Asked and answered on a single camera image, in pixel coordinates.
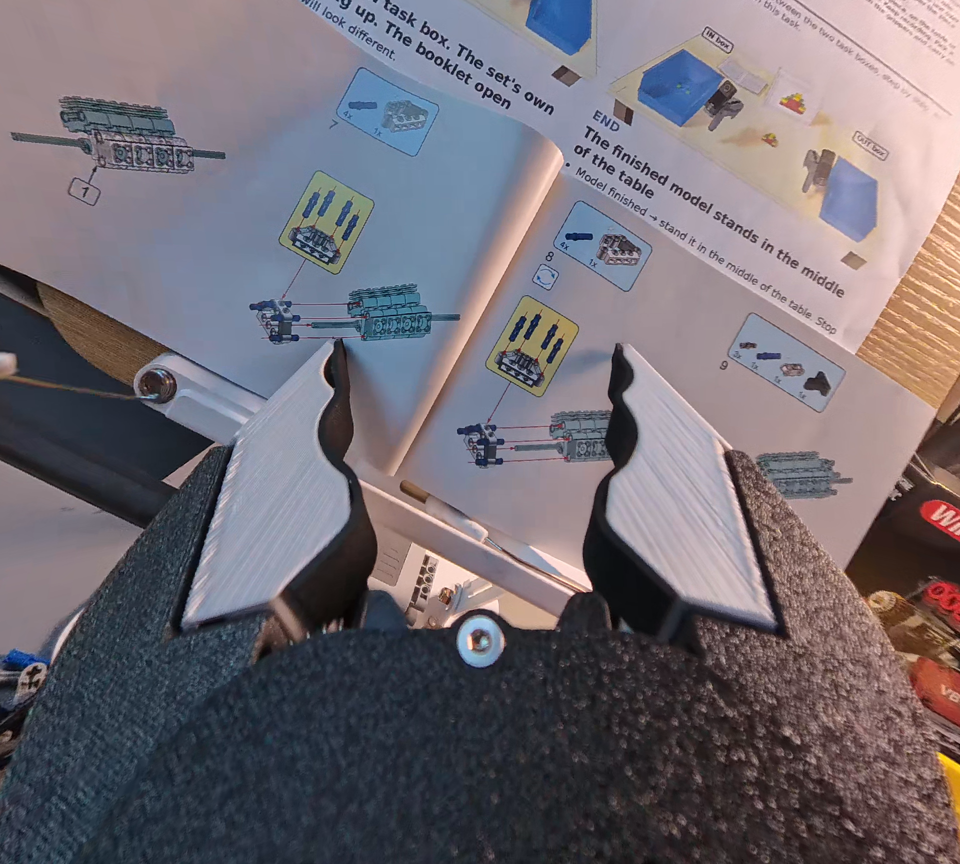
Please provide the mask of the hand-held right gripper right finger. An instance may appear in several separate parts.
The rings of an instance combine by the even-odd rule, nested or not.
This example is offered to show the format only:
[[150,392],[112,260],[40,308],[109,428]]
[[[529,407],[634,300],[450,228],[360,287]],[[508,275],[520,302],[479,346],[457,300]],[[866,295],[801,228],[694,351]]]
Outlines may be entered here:
[[628,344],[614,348],[607,393],[614,468],[582,547],[594,590],[657,642],[690,641],[695,616],[781,633],[726,443]]

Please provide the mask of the black model set box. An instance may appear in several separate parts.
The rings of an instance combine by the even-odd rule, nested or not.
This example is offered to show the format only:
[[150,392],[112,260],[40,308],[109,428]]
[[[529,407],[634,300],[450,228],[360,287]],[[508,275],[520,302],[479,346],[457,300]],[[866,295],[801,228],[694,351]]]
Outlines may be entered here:
[[947,757],[959,759],[959,422],[933,428],[847,573],[878,618]]

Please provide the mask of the white book stand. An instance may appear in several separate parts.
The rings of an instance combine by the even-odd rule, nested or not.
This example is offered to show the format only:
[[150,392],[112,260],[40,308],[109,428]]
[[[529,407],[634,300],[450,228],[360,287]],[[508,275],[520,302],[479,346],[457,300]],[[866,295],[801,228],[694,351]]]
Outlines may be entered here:
[[[755,545],[747,478],[845,568],[934,410],[798,318],[627,221],[581,182],[557,181],[402,462],[362,454],[385,411],[346,353],[353,438],[344,459],[374,529],[386,529],[503,593],[558,616],[594,586],[583,546],[597,487],[614,469],[606,436],[618,343],[634,348],[714,428]],[[229,451],[270,400],[180,355],[143,366],[134,398]]]

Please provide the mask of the instruction booklet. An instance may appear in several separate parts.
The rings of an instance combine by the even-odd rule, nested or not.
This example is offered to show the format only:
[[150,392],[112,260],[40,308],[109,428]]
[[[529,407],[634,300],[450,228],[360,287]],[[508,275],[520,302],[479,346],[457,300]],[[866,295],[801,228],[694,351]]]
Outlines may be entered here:
[[361,438],[378,470],[401,464],[557,181],[719,263],[562,157],[292,0],[2,0],[2,269],[129,386],[173,353],[267,398],[351,335],[385,411]]

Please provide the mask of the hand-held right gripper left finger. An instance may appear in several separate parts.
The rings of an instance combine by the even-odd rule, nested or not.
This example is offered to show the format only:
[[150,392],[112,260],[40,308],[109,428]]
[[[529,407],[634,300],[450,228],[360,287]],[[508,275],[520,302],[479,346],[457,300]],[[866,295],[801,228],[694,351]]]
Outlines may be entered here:
[[378,557],[345,460],[350,394],[345,346],[329,342],[241,428],[182,630],[270,611],[301,640],[350,615]]

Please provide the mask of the grey battery box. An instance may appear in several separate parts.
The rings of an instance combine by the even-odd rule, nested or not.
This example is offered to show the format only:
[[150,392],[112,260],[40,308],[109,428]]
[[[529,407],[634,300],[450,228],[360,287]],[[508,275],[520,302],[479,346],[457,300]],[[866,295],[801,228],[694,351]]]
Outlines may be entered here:
[[446,628],[469,610],[498,612],[500,590],[405,536],[380,529],[377,547],[368,585],[391,595],[410,629]]

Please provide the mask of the printed task sheet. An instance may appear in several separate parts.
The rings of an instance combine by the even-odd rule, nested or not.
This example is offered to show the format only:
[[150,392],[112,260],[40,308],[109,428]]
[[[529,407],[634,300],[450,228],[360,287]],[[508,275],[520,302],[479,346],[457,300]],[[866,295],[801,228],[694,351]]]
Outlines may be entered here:
[[847,350],[958,174],[958,0],[300,0]]

